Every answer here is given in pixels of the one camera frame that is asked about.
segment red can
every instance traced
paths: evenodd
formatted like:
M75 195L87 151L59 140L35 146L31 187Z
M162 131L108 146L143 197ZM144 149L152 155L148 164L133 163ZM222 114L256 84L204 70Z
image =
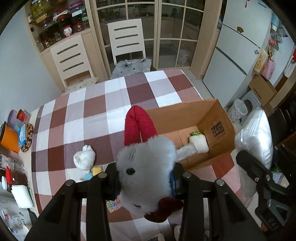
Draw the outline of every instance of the red can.
M17 119L20 120L21 122L25 122L26 117L27 117L26 113L20 109L19 112L17 113Z

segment red lid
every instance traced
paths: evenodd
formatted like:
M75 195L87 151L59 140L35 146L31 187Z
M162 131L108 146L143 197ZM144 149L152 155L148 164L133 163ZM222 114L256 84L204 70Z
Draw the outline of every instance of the red lid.
M6 167L5 178L8 184L12 184L12 175L9 167Z

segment black eye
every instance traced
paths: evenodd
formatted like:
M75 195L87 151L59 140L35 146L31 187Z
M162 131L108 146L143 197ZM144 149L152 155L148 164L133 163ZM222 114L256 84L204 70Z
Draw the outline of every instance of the black eye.
M126 173L127 173L127 175L132 175L132 174L134 174L136 171L135 171L135 169L134 168L128 168L128 169L126 169Z

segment glass cabinet door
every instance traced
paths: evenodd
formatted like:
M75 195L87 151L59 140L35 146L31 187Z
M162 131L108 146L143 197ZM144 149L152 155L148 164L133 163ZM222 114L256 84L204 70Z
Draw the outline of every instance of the glass cabinet door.
M107 24L134 18L142 19L146 58L151 59L152 65L155 66L156 53L154 50L157 43L157 19L155 22L154 0L96 0L96 6L110 71L112 72L115 66ZM139 58L143 58L142 52L134 52L116 57L117 62L125 59Z
M191 65L205 0L159 2L156 69Z

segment chair backrest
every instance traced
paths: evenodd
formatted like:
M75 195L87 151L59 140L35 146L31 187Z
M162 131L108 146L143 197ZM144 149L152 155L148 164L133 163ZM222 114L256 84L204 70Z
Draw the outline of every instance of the chair backrest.
M91 77L94 77L81 34L57 44L50 50L65 87L67 85L64 80L76 74L89 70Z
M142 51L143 57L146 58L140 18L108 23L108 30L115 65L117 64L116 56L125 53Z

